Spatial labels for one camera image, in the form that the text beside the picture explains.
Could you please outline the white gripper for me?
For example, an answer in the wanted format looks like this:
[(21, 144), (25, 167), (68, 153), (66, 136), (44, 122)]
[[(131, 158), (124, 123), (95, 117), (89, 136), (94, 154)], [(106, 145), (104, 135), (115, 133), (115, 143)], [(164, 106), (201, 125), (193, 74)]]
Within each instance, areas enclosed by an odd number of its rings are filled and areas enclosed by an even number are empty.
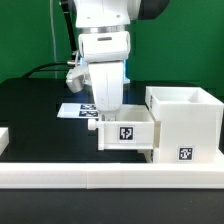
[(88, 64), (97, 110), (118, 111), (123, 99), (124, 61), (130, 52), (130, 34), (127, 31), (80, 34), (78, 42)]

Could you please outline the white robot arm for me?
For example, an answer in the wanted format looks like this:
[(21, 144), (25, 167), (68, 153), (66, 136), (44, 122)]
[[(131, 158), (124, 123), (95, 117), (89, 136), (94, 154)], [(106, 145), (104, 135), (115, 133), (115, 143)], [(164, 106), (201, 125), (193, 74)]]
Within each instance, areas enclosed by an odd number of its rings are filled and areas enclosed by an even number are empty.
[(123, 99), (124, 61), (131, 50), (127, 26), (156, 19), (170, 0), (73, 0), (79, 52), (87, 63), (94, 102), (101, 114), (115, 114)]

